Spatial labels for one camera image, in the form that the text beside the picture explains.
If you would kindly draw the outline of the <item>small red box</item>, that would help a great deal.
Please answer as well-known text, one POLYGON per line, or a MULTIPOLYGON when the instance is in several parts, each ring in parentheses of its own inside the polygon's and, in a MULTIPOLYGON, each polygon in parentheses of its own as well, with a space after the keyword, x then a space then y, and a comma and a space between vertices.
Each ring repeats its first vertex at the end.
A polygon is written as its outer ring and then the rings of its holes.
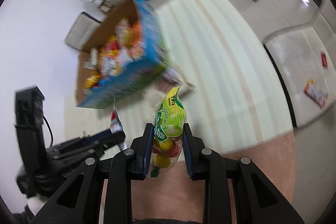
POLYGON ((324 69, 328 68, 328 63, 327 63, 327 56, 325 52, 321 52, 321 63, 322 63, 322 67, 324 69))

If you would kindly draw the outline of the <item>beige biscuit box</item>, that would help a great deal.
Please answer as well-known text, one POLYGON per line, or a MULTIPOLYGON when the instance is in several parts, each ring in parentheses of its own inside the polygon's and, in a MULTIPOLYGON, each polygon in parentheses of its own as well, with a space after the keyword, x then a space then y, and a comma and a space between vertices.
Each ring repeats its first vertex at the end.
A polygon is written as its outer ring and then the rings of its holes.
POLYGON ((165 69, 142 92, 143 99, 155 111, 167 93, 176 86, 180 87, 178 91, 180 99, 187 97, 195 91, 195 85, 187 79, 181 68, 177 65, 172 65, 165 69))

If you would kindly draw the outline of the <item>red silver snack packet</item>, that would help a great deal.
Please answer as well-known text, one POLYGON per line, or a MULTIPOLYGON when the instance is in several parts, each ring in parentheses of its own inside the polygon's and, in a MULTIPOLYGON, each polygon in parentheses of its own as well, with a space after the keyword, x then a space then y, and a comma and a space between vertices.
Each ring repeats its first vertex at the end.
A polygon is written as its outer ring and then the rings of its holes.
POLYGON ((118 148, 120 151, 123 151, 125 149, 127 149, 127 144, 126 144, 126 136, 125 136, 125 133, 123 131, 123 126, 122 126, 122 123, 120 121, 120 118, 118 116, 118 113, 117 113, 117 108, 116 108, 116 105, 113 105, 113 110, 111 112, 111 119, 110 119, 110 130, 111 130, 111 133, 113 134, 116 134, 118 132, 121 132, 123 133, 123 136, 122 136, 122 141, 120 141, 118 143, 118 148))

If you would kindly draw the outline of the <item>white cushioned sofa seat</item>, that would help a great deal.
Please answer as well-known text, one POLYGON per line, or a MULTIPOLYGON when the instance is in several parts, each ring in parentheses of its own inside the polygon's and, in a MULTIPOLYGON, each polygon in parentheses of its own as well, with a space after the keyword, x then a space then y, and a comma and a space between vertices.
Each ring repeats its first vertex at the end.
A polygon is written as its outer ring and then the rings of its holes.
POLYGON ((322 0, 309 22, 276 31, 262 43, 279 76, 296 128, 312 124, 335 105, 335 8, 330 0, 322 0), (322 67, 321 52, 326 53, 327 69, 322 67), (328 94, 323 109, 303 93, 308 79, 328 94))

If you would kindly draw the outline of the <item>white floor scale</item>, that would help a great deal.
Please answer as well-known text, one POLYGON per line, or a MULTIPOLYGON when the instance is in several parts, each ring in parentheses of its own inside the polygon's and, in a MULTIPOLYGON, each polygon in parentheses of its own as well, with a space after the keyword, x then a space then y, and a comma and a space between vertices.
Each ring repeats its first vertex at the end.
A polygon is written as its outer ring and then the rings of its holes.
POLYGON ((81 12, 68 31, 64 39, 65 44, 75 50, 81 51, 100 24, 101 21, 87 12, 81 12))

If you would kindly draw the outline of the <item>red white packet on sofa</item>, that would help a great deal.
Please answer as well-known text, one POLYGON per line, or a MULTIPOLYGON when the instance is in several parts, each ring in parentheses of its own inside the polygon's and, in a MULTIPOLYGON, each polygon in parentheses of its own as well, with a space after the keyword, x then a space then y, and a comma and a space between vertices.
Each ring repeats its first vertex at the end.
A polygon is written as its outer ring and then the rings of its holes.
POLYGON ((328 94, 324 93, 313 79, 307 80, 303 93, 313 100, 320 109, 323 109, 326 106, 328 94))

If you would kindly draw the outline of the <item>green bubble gum candy bag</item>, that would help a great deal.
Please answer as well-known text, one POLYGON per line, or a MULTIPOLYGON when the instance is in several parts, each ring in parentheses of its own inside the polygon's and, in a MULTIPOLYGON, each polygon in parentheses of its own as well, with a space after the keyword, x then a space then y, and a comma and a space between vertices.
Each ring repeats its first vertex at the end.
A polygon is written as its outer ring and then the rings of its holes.
POLYGON ((163 98, 154 117, 154 138, 149 176, 157 178, 177 163, 182 151, 183 126, 187 115, 179 99, 180 86, 163 98))

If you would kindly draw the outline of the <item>blue milk carton box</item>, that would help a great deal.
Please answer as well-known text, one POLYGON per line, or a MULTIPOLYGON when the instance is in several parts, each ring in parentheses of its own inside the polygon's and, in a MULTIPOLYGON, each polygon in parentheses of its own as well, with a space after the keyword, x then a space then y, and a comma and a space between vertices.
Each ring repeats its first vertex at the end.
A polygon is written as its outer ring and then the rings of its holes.
POLYGON ((147 86, 167 65, 157 13, 145 0, 124 0, 79 54, 77 106, 104 109, 147 86))

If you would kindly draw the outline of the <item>orange white snack bag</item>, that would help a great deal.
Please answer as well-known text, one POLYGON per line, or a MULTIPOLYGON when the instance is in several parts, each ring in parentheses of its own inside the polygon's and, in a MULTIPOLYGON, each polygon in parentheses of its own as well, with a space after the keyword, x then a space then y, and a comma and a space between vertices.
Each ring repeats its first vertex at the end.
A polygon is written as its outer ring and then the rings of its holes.
POLYGON ((121 47, 115 35, 109 37, 98 53, 98 70, 101 77, 119 75, 123 68, 121 65, 121 47))

